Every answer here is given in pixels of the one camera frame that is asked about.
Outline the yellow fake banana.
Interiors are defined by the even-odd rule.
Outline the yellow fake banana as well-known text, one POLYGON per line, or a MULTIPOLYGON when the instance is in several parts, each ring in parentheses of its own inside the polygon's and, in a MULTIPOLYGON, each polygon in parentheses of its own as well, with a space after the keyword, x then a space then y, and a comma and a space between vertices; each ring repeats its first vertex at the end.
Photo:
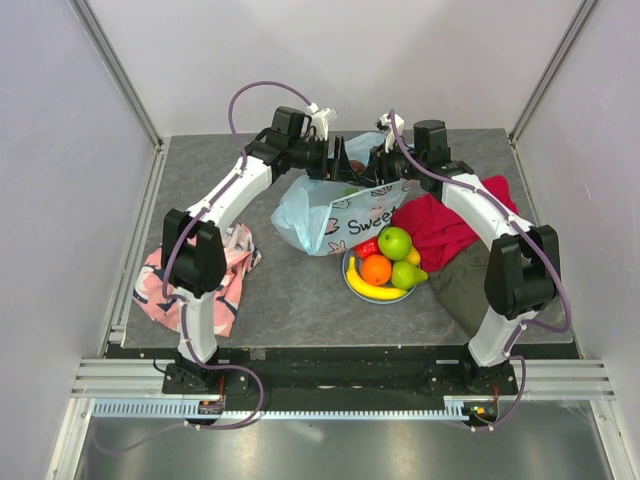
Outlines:
POLYGON ((372 303, 393 303, 410 293, 410 290, 398 289, 393 286, 373 286, 366 283, 359 274, 357 261, 353 256, 346 263, 344 278, 354 293, 372 303))

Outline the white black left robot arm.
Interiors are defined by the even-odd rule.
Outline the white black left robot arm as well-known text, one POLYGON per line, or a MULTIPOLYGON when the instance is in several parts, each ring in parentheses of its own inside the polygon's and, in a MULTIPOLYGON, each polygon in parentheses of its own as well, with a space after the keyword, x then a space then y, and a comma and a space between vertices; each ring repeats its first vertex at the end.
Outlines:
POLYGON ((357 177, 342 138, 336 139, 335 153, 329 155, 329 125, 336 117, 335 110, 316 104, 304 111, 277 108, 271 125, 240 147, 239 159, 223 180, 189 209, 172 209, 165 215, 161 291, 178 306, 178 352, 191 362, 184 379, 196 392, 211 392, 220 378, 218 367, 208 361, 218 349, 211 297, 227 270, 222 234, 291 169, 322 181, 357 177))

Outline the dark red fake fruit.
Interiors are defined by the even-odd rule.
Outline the dark red fake fruit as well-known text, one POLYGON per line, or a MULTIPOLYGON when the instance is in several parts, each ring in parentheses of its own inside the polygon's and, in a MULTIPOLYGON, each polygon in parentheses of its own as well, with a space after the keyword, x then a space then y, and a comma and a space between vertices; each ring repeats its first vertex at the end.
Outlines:
POLYGON ((351 160, 350 165, 353 171, 358 175, 360 175, 365 170, 365 165, 358 160, 351 160))

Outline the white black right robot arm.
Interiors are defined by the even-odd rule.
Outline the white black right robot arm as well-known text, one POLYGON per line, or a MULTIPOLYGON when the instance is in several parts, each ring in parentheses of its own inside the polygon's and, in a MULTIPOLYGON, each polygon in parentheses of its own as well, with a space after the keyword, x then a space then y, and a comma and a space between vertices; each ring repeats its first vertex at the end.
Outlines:
POLYGON ((487 312, 468 343, 469 360, 458 368, 467 392, 483 392, 494 381, 493 367, 509 360, 516 340, 530 326, 543 327, 538 313, 559 299, 571 307, 561 280, 559 239, 549 225, 535 226, 507 207, 465 162, 454 160, 441 120, 414 124, 412 146, 400 132, 395 112, 382 115, 377 128, 386 134, 372 149, 364 184, 382 186, 416 180, 422 189, 455 212, 489 251, 484 279, 487 312))

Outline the translucent light blue plastic bag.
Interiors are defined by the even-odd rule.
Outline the translucent light blue plastic bag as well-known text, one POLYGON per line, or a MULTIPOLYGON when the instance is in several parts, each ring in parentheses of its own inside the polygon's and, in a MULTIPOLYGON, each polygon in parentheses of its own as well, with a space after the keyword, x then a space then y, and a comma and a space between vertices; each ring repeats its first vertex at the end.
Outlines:
POLYGON ((302 175, 281 197, 271 222, 287 243, 311 256, 340 254, 378 235, 416 184, 399 180, 365 188, 302 175), (344 195, 349 187, 359 192, 344 195))

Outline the red fake apple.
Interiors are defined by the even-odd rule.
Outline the red fake apple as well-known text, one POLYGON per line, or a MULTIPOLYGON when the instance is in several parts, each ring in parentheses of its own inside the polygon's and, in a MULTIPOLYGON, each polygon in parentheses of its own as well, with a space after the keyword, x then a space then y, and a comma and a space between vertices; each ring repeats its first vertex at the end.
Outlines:
POLYGON ((371 255, 377 255, 380 254, 380 248, 378 245, 378 237, 374 236, 360 244, 358 244, 355 248, 354 248, 354 253, 355 255, 364 260, 366 258, 368 258, 371 255))

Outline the green fake pear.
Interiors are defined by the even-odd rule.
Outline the green fake pear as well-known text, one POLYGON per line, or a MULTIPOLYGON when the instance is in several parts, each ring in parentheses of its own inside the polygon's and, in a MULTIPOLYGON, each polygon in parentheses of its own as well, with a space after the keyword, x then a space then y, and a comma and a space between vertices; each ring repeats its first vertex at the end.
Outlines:
POLYGON ((397 261, 393 264, 390 281, 395 288, 411 290, 427 279, 427 272, 408 261, 397 261))

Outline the yellow fake mango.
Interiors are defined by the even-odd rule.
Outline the yellow fake mango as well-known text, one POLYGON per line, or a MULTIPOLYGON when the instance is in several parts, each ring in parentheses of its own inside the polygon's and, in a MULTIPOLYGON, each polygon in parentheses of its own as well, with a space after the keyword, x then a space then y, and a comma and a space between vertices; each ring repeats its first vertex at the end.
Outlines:
POLYGON ((405 257, 405 261, 414 266, 420 266, 421 256, 415 247, 411 248, 410 252, 405 257))

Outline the fake orange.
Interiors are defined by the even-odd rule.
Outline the fake orange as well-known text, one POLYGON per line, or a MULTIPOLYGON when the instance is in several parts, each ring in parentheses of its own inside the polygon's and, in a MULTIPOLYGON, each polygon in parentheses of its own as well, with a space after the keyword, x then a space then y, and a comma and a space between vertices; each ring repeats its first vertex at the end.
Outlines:
POLYGON ((392 263, 387 257, 372 254, 361 262, 360 275, 366 283, 381 286, 390 281, 392 270, 392 263))

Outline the green fake lime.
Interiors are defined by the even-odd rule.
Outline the green fake lime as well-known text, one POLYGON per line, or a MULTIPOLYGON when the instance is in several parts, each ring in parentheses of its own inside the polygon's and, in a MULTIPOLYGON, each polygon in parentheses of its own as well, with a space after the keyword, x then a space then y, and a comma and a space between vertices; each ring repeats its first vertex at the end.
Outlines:
POLYGON ((413 247, 411 236, 404 229, 394 226, 383 229, 377 243, 380 252, 393 261, 404 260, 413 247))

